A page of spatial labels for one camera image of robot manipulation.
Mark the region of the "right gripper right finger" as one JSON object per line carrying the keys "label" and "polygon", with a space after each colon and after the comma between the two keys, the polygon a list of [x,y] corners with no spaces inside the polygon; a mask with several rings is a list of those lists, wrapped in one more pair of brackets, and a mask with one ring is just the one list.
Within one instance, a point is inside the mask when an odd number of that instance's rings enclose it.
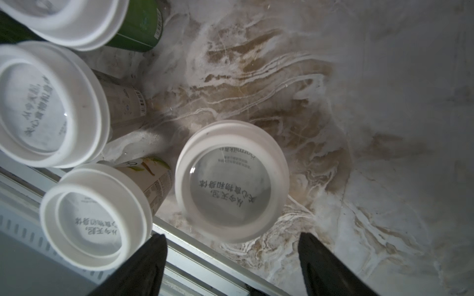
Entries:
{"label": "right gripper right finger", "polygon": [[300,234],[298,254],[309,296],[377,295],[313,234]]}

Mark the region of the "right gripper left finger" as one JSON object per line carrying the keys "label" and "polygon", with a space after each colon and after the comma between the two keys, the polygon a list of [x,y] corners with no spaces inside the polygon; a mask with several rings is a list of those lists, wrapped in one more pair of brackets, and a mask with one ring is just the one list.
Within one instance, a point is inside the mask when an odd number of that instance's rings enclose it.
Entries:
{"label": "right gripper left finger", "polygon": [[91,296],[157,296],[167,260],[167,239],[153,234]]}

